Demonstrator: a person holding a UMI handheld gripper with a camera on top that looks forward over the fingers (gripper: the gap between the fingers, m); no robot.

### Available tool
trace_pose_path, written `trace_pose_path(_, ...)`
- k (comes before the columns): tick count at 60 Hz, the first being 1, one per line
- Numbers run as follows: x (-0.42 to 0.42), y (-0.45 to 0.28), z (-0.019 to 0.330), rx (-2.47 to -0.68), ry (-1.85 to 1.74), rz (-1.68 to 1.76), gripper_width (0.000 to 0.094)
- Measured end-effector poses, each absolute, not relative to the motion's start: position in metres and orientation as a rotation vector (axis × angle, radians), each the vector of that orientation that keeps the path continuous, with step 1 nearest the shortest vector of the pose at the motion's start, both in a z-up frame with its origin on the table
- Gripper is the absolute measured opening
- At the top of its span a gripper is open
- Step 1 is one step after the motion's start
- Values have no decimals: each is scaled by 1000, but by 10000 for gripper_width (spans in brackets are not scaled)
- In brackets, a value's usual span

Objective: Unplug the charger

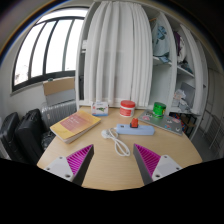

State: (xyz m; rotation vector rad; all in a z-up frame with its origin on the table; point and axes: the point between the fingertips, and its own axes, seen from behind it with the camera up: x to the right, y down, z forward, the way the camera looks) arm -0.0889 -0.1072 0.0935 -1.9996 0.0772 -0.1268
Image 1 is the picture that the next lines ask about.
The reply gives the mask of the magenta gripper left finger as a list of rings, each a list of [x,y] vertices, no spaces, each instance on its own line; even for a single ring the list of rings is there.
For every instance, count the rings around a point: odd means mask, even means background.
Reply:
[[[94,145],[91,144],[67,157],[60,156],[56,158],[45,170],[81,186],[93,155]]]

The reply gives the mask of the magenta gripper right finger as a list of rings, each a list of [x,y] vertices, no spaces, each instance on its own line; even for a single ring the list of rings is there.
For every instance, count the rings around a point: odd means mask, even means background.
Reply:
[[[133,146],[133,154],[145,185],[182,169],[182,167],[168,155],[160,156],[138,144]]]

